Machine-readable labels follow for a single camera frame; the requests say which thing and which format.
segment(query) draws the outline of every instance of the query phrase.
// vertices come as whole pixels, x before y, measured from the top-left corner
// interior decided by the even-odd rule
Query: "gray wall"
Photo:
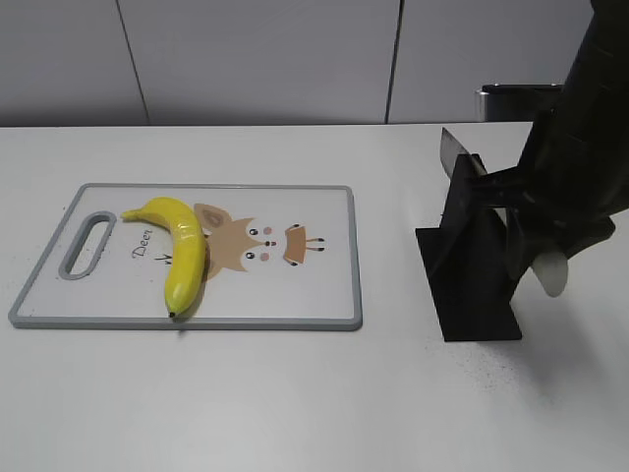
[[[382,123],[391,0],[121,0],[158,125]]]
[[[0,126],[145,123],[113,0],[0,3]]]
[[[486,84],[563,83],[588,0],[406,0],[390,123],[475,120]]]
[[[2,2],[0,126],[384,122],[398,0],[120,7],[129,42],[116,0]],[[406,0],[390,122],[471,121],[483,84],[562,82],[591,14],[588,0]]]

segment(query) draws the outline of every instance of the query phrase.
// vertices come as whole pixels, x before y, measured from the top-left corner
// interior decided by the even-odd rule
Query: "cartoon deer print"
[[[254,218],[232,219],[231,215],[222,208],[211,205],[196,204],[195,214],[203,229],[209,231],[205,235],[207,241],[207,276],[210,280],[224,268],[230,268],[240,272],[246,272],[241,262],[242,257],[251,260],[256,258],[254,248],[265,246],[272,248],[277,245],[275,241],[260,241],[252,236],[258,236],[256,228],[250,228],[249,224]],[[270,236],[273,230],[265,227],[262,233]],[[266,262],[270,254],[263,252],[259,259]]]
[[[195,204],[195,214],[205,234],[207,244],[206,252],[206,274],[203,281],[215,277],[224,268],[246,272],[243,266],[243,259],[254,260],[258,258],[262,262],[267,262],[277,242],[270,239],[273,229],[269,226],[260,231],[250,227],[255,218],[233,219],[232,216],[222,208],[212,205]],[[306,228],[300,224],[294,224],[285,231],[286,249],[283,259],[290,266],[298,266],[305,262],[306,251],[321,252],[321,246],[310,247],[310,243],[323,243],[323,238],[308,239]],[[266,241],[260,241],[256,237],[266,236]],[[264,247],[265,251],[257,254],[257,249]],[[165,261],[170,264],[172,256],[164,255],[157,258],[157,261]]]

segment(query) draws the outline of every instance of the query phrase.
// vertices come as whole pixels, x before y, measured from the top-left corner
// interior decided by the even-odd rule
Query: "banana tip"
[[[136,215],[137,215],[138,211],[136,209],[130,209],[128,211],[123,211],[120,216],[122,217],[122,219],[136,219]]]

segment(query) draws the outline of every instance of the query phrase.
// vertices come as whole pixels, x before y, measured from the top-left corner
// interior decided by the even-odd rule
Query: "deer ear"
[[[218,206],[195,204],[195,214],[205,229],[217,229],[232,220],[227,211]]]

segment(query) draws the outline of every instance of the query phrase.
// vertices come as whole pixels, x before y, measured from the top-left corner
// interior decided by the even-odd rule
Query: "white tabletop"
[[[527,124],[448,125],[489,170]],[[0,470],[629,470],[629,212],[530,273],[521,342],[441,340],[414,228],[447,190],[438,125],[0,130],[0,312],[85,182],[343,184],[356,198],[356,332],[14,329],[0,323]]]

